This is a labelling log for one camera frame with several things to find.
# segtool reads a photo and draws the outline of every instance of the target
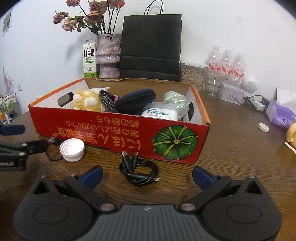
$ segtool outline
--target clear water bottle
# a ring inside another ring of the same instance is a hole
[[[229,83],[233,73],[233,60],[231,58],[231,49],[225,49],[221,58],[220,81]]]
[[[219,46],[213,45],[213,49],[209,53],[206,62],[209,65],[209,68],[206,71],[204,81],[205,94],[215,98],[218,97],[220,88],[220,79],[217,75],[217,72],[219,72],[221,68],[219,48]]]
[[[234,58],[233,61],[233,73],[232,73],[232,80],[231,84],[234,86],[241,87],[243,78],[244,78],[244,61],[243,61],[244,55],[242,53],[237,53],[237,56]]]

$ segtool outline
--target pumpkin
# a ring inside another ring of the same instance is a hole
[[[154,151],[167,160],[183,160],[191,155],[198,143],[196,133],[186,126],[160,129],[152,139]]]

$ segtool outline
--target dried rose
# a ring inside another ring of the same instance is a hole
[[[67,6],[75,7],[80,4],[80,0],[67,0]]]
[[[109,0],[109,7],[111,9],[121,8],[124,6],[123,0]]]
[[[87,16],[85,16],[84,17],[84,21],[85,21],[85,23],[87,24],[87,25],[91,25],[91,22],[90,22],[90,20],[88,19],[88,17]]]
[[[66,17],[69,15],[67,12],[59,12],[56,15],[54,15],[54,23],[61,23],[63,19],[66,19]]]
[[[92,14],[88,14],[87,18],[91,21],[91,22],[97,22],[100,23],[103,21],[103,18],[101,15],[92,15]]]
[[[107,1],[92,1],[89,3],[89,11],[91,12],[92,15],[98,15],[101,14],[103,15],[108,8]]]
[[[76,26],[77,24],[77,20],[76,19],[70,19],[70,18],[67,18],[65,21],[64,21],[64,24],[62,26],[62,28],[66,31],[72,31],[74,30],[75,28],[77,28]]]

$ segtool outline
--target yellow plush toy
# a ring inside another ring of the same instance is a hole
[[[94,88],[88,90],[80,90],[73,96],[73,107],[74,110],[88,110],[101,112],[102,103],[98,96],[100,90],[109,90],[110,87],[106,88]]]

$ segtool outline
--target vase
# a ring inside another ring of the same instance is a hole
[[[99,34],[96,37],[96,64],[100,78],[119,78],[121,34]]]

